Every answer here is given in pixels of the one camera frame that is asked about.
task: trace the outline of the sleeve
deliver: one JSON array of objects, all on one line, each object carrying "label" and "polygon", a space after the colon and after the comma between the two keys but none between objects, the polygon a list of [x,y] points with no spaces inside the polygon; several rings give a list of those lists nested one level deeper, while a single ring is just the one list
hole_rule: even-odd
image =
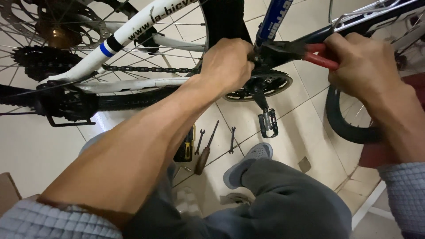
[{"label": "sleeve", "polygon": [[391,212],[404,238],[425,238],[425,163],[378,167]]},{"label": "sleeve", "polygon": [[0,238],[93,238],[121,239],[108,220],[78,206],[59,210],[24,199],[0,218]]}]

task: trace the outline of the toolbox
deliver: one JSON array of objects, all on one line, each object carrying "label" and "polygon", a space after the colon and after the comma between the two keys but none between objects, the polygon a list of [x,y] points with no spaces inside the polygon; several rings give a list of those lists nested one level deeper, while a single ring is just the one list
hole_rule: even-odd
[{"label": "toolbox", "polygon": [[195,140],[195,125],[192,125],[176,154],[175,162],[191,162],[193,159],[193,141]]}]

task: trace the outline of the tire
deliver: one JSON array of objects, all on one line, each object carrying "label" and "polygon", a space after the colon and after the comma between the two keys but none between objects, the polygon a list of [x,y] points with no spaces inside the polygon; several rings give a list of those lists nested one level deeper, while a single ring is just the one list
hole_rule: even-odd
[{"label": "tire", "polygon": [[[221,38],[240,37],[251,43],[248,31],[245,27],[244,0],[211,0],[201,6],[204,13],[207,48],[211,48]],[[34,94],[22,95],[2,99],[2,97],[14,95],[32,90],[0,85],[0,104],[15,106],[34,106]],[[178,86],[164,87],[152,91],[147,91],[129,95],[97,96],[98,111],[118,111],[134,108],[148,107],[168,95],[172,94]]]},{"label": "tire", "polygon": [[359,128],[348,124],[340,109],[340,91],[329,86],[326,97],[326,116],[332,129],[342,138],[357,144],[374,143],[382,140],[378,127]]}]

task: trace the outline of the screwdriver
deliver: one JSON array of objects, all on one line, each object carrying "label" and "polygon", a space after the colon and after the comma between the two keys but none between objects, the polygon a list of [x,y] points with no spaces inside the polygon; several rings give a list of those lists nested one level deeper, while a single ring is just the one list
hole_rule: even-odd
[{"label": "screwdriver", "polygon": [[198,159],[198,163],[196,163],[195,174],[197,174],[197,175],[201,175],[202,171],[204,171],[205,164],[207,163],[208,156],[210,155],[210,145],[211,145],[211,142],[213,141],[215,130],[217,129],[219,121],[220,120],[217,120],[217,123],[215,124],[214,131],[212,132],[210,141],[208,142],[208,145],[202,151],[201,156]]}]

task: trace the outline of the gray shoe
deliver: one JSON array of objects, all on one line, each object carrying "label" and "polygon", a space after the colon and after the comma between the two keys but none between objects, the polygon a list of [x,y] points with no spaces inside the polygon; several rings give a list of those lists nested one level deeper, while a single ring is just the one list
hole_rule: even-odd
[{"label": "gray shoe", "polygon": [[230,189],[242,187],[242,174],[248,170],[251,164],[253,164],[257,159],[271,159],[272,156],[273,149],[269,143],[259,143],[255,145],[239,163],[233,165],[224,173],[224,184],[226,184],[226,186]]}]

